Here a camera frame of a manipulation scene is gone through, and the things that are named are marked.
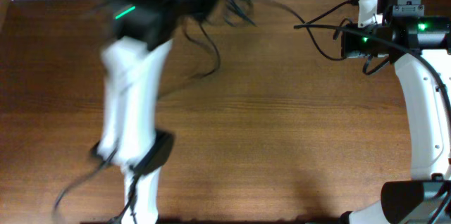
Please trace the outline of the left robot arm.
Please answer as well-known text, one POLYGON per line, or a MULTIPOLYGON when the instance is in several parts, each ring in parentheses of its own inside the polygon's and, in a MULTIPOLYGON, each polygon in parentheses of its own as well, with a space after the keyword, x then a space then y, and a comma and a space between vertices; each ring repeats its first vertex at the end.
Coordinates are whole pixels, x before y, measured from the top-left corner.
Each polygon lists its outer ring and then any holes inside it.
POLYGON ((94 147, 124 176, 125 206, 114 223, 155 223, 159 175, 174 136, 155 127, 159 83, 174 33, 187 16, 206 18, 218 0, 109 0, 113 39, 106 69, 104 128, 94 147))

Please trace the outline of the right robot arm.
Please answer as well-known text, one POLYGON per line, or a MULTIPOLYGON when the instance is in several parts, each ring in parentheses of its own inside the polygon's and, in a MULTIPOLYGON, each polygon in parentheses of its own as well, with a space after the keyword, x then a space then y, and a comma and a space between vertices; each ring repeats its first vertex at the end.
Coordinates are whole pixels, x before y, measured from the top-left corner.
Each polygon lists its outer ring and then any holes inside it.
POLYGON ((411 177, 387 182, 380 199, 340 223, 450 222, 450 19, 421 0, 358 0, 358 23, 335 37, 343 58, 382 58, 400 81, 411 137, 411 177))

